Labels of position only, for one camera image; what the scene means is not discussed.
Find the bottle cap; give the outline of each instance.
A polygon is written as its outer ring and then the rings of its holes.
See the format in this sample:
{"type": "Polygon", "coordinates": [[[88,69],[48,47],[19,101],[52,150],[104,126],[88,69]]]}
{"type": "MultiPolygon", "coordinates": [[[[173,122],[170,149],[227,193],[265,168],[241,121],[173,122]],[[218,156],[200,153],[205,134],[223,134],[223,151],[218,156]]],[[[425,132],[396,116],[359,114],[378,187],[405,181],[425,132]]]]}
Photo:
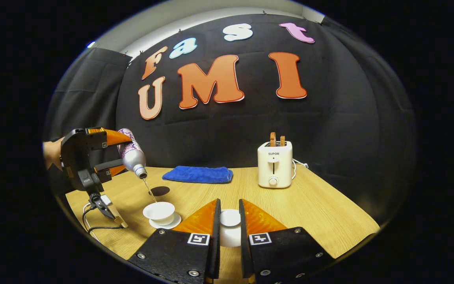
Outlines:
{"type": "Polygon", "coordinates": [[[146,178],[146,176],[148,176],[145,167],[141,164],[134,166],[134,172],[136,173],[137,176],[139,176],[140,179],[144,179],[146,178]]]}

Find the folded towel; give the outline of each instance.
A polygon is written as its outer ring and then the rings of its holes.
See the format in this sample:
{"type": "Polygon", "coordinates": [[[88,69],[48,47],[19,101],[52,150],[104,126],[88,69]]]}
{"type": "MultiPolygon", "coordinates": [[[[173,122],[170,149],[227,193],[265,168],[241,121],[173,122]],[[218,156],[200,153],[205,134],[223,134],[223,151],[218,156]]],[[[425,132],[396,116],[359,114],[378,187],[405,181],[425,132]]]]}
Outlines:
{"type": "Polygon", "coordinates": [[[202,168],[178,166],[162,176],[163,180],[197,183],[225,183],[232,179],[232,171],[226,167],[202,168]]]}

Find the bottle label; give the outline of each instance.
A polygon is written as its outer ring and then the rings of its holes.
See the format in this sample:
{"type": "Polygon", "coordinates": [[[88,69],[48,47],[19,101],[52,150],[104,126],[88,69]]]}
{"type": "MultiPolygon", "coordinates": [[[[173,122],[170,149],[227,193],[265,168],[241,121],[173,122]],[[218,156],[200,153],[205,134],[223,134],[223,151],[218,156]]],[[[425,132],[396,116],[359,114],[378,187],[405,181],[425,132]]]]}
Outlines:
{"type": "Polygon", "coordinates": [[[142,152],[141,148],[139,147],[139,144],[134,139],[134,135],[133,135],[132,131],[130,131],[127,128],[122,128],[119,130],[119,133],[123,133],[123,134],[127,135],[132,140],[132,142],[130,142],[128,144],[119,145],[119,153],[120,153],[121,158],[124,158],[126,153],[133,151],[134,149],[142,152]]]}

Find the white teacup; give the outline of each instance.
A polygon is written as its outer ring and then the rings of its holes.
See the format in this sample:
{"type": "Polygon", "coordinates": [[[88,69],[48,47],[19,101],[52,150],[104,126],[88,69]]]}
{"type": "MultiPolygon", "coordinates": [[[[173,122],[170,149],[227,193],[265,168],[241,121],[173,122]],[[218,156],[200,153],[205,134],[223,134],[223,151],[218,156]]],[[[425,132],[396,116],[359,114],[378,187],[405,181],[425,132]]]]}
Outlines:
{"type": "Polygon", "coordinates": [[[175,219],[175,206],[169,202],[156,202],[143,209],[143,215],[157,225],[169,225],[175,219]]]}
{"type": "Polygon", "coordinates": [[[220,246],[241,246],[241,214],[236,209],[223,209],[220,214],[220,246]]]}

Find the letter m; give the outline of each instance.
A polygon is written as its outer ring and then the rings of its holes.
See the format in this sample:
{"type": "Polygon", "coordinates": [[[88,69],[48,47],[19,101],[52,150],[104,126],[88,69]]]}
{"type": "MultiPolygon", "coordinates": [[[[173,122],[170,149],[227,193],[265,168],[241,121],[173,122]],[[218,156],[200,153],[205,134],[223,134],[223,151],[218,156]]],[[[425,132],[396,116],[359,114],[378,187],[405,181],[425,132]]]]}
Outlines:
{"type": "Polygon", "coordinates": [[[180,108],[193,108],[197,105],[193,90],[197,93],[203,104],[209,103],[211,92],[216,84],[216,94],[213,100],[217,103],[241,101],[245,94],[239,90],[236,78],[236,55],[220,56],[213,61],[208,74],[204,74],[195,63],[184,65],[178,69],[182,76],[182,101],[180,108]]]}

